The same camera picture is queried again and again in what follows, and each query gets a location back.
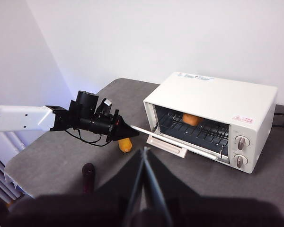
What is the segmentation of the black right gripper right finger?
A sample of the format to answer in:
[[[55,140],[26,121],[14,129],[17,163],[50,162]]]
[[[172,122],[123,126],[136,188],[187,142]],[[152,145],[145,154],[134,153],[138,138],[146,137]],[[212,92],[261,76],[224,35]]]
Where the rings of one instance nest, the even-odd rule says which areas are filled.
[[[145,150],[145,170],[155,206],[145,211],[149,227],[284,227],[284,216],[266,201],[201,196]]]

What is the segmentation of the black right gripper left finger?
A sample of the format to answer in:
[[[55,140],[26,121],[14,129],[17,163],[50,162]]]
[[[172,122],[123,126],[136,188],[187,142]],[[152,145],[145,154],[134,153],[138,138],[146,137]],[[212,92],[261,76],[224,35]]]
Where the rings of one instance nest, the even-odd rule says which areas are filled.
[[[0,204],[0,227],[143,227],[145,214],[137,205],[143,171],[138,150],[93,192],[39,196],[19,202],[13,211]]]

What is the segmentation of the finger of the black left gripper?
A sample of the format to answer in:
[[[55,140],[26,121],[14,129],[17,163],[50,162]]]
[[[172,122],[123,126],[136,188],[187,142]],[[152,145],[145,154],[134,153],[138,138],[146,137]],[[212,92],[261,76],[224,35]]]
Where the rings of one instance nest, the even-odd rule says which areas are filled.
[[[135,136],[139,136],[139,132],[134,132],[134,133],[116,133],[113,135],[113,141],[118,141],[118,140],[122,140],[122,139],[126,139],[126,138],[131,138],[131,137],[135,137]]]
[[[122,116],[118,118],[118,134],[139,134],[139,132],[128,125]]]

